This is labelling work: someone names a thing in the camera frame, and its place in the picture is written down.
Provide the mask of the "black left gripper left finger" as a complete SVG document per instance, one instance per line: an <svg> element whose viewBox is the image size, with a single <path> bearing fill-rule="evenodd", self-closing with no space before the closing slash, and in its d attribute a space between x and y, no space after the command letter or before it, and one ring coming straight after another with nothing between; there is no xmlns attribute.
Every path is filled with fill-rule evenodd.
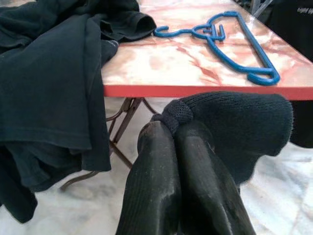
<svg viewBox="0 0 313 235"><path fill-rule="evenodd" d="M181 187L171 132L160 121L147 123L138 136L137 151L126 181L116 234L175 235Z"/></svg>

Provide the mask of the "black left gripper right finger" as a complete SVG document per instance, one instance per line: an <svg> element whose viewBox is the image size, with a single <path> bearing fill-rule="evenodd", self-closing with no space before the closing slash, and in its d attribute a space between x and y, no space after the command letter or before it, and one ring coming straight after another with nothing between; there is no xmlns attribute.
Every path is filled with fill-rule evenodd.
<svg viewBox="0 0 313 235"><path fill-rule="evenodd" d="M253 235L235 182L215 154L209 129L198 121L175 134L185 235Z"/></svg>

